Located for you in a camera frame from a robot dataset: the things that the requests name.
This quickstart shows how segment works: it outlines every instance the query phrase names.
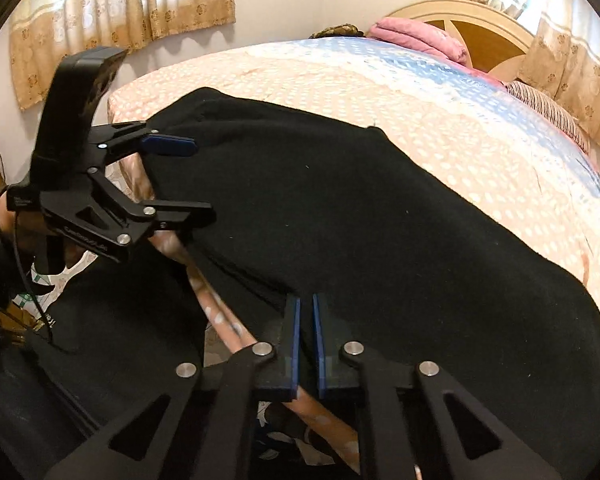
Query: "white wall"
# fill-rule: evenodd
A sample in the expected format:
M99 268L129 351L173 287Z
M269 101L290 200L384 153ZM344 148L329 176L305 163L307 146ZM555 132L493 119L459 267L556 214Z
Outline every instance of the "white wall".
M330 25L350 22L366 30L379 17L421 0L235 0L236 23L171 36L129 56L112 89L157 68L192 57L267 41L307 38ZM8 182L27 172L42 106L20 112L11 84L9 37L0 31L0 151ZM106 96L94 118L107 122Z

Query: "wrist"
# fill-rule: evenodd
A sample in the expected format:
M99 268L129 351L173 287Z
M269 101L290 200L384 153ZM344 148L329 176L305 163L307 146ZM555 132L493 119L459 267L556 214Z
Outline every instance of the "wrist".
M0 234L8 240L13 238L15 216L13 211L7 210L7 193L2 193L0 195Z

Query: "bed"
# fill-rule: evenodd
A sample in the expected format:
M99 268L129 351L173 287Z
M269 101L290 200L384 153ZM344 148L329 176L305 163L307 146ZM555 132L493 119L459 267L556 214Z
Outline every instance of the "bed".
M426 2L392 15L498 33L510 43L499 58L470 49L473 65L484 69L523 56L531 39L506 16L466 2ZM575 143L502 88L392 44L322 38L248 46L157 70L113 92L109 119L144 120L201 86L379 126L418 165L576 276L600 309L600 174ZM146 195L148 183L129 178L133 164L126 160L123 173L136 196Z

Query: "striped pillow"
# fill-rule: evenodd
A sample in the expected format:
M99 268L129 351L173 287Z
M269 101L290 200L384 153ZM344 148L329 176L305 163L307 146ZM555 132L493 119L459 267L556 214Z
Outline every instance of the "striped pillow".
M563 131L580 149L589 155L591 146L589 137L578 126L577 120L550 97L521 81L507 83L507 91L533 108L556 128Z

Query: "blue bed sheet section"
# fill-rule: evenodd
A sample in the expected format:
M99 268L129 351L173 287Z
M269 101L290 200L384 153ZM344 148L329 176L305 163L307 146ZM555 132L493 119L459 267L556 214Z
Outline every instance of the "blue bed sheet section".
M542 146L561 160L593 197L600 199L600 174L591 167L577 145L557 132L524 103L510 98L503 89L469 76L428 54L381 41L365 38L320 38L293 43L311 49L314 57L322 50L325 58L333 57L334 53L343 53L380 59L388 69L382 70L385 76L398 79L412 74L453 88L463 98L522 129L534 144Z

